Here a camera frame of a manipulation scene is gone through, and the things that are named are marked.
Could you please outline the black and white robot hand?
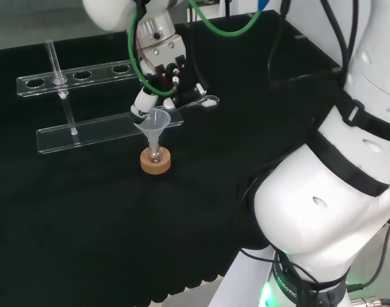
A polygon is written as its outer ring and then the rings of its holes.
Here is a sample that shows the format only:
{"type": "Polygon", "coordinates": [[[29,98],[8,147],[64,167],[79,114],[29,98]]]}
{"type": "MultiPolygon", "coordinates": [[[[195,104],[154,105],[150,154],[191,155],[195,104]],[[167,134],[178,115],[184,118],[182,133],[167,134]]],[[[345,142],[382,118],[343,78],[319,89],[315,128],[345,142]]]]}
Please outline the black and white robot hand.
{"type": "Polygon", "coordinates": [[[207,86],[200,80],[195,65],[187,58],[180,35],[144,47],[139,39],[128,41],[130,64],[142,83],[131,106],[131,117],[142,123],[157,104],[176,109],[202,99],[207,86]]]}

